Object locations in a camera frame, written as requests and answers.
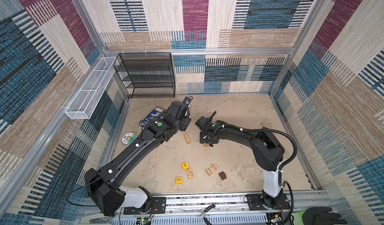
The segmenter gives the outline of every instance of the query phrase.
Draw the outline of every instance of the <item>black mounting plate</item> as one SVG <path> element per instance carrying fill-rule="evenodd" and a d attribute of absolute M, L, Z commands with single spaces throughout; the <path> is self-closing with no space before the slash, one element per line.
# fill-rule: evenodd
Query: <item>black mounting plate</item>
<path fill-rule="evenodd" d="M 248 207 L 250 211 L 268 210 L 263 206 L 262 194 L 247 194 Z M 291 205 L 287 199 L 287 196 L 283 193 L 280 196 L 279 202 L 284 206 L 284 209 L 290 209 Z"/>
<path fill-rule="evenodd" d="M 154 197 L 152 198 L 152 203 L 156 206 L 156 211 L 155 214 L 162 214 L 166 212 L 166 197 Z M 145 214 L 151 214 L 153 211 L 153 206 L 149 209 L 149 211 Z M 124 208 L 124 215 L 136 215 L 140 214 L 139 213 L 139 208 L 134 208 L 134 207 L 125 207 Z"/>

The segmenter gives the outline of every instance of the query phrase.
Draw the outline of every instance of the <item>white wire basket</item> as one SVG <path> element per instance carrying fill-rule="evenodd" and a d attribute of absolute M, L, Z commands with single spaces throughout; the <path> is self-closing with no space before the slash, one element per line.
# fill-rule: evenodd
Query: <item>white wire basket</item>
<path fill-rule="evenodd" d="M 119 62 L 116 57 L 103 57 L 71 101 L 65 113 L 71 119 L 90 119 Z"/>

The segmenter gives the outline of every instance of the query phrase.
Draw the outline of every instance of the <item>wooden block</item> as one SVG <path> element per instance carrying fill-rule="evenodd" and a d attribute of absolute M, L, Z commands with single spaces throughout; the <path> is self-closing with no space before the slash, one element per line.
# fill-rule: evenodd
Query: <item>wooden block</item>
<path fill-rule="evenodd" d="M 220 172 L 218 173 L 218 175 L 220 176 L 221 180 L 224 180 L 227 178 L 227 175 L 225 174 L 225 172 Z"/>
<path fill-rule="evenodd" d="M 189 168 L 189 166 L 188 166 L 187 162 L 183 163 L 181 166 L 183 166 L 183 168 L 184 168 L 184 169 L 187 169 L 187 168 Z"/>
<path fill-rule="evenodd" d="M 188 132 L 185 132 L 185 133 L 184 133 L 184 137 L 185 137 L 185 141 L 187 142 L 187 144 L 188 144 L 188 143 L 191 143 L 191 139 L 189 138 L 189 134 L 188 134 Z"/>
<path fill-rule="evenodd" d="M 187 175 L 188 175 L 188 179 L 191 179 L 191 178 L 194 177 L 194 176 L 193 176 L 193 173 L 192 173 L 192 170 L 191 170 L 190 167 L 188 167 L 188 168 L 185 170 L 185 172 L 186 172 Z"/>
<path fill-rule="evenodd" d="M 209 176 L 211 176 L 217 169 L 218 169 L 218 167 L 214 164 L 214 165 L 212 165 L 212 167 L 210 167 L 209 169 L 207 169 L 207 174 L 208 174 Z"/>

